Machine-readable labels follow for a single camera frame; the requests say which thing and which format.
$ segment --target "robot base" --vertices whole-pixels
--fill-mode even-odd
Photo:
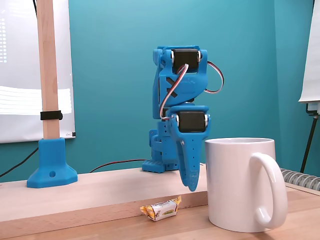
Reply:
[[[64,138],[39,141],[39,168],[26,182],[28,188],[47,188],[78,181],[77,172],[66,163]]]
[[[164,164],[162,161],[145,160],[142,164],[142,170],[145,172],[152,172],[162,174],[165,171],[178,170],[179,166],[176,163]]]

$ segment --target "hole in stand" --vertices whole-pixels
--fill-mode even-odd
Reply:
[[[55,171],[51,171],[49,173],[50,178],[54,178],[56,176],[56,172]]]

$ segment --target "white mug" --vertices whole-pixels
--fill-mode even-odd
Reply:
[[[220,138],[205,141],[209,220],[236,232],[257,233],[281,226],[287,217],[284,178],[275,141]]]

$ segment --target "metal hose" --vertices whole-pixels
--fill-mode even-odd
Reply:
[[[280,168],[284,181],[308,189],[320,191],[320,177]]]

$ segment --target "red and white wire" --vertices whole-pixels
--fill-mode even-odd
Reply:
[[[224,77],[222,71],[221,71],[215,64],[213,64],[211,61],[208,61],[207,64],[208,64],[210,67],[214,68],[214,70],[216,70],[216,72],[220,75],[220,78],[221,78],[221,80],[222,80],[222,85],[221,85],[221,87],[220,87],[218,90],[213,91],[213,90],[205,89],[204,91],[205,91],[206,93],[209,93],[209,94],[217,94],[218,92],[220,92],[220,91],[222,90],[222,88],[223,88],[224,85],[225,85],[225,77]]]
[[[186,75],[187,71],[188,71],[189,65],[185,64],[179,71],[177,74],[180,74],[178,79],[175,81],[175,83],[172,85],[172,87],[170,88],[170,90],[168,91],[168,93],[166,94],[165,98],[163,99],[161,105],[160,105],[160,118],[162,120],[169,120],[168,116],[163,117],[163,111],[164,111],[164,107],[166,105],[166,102],[168,100],[168,98],[171,96],[171,94],[175,91],[175,89],[178,87],[179,83],[182,81],[182,79],[184,78],[184,76]]]

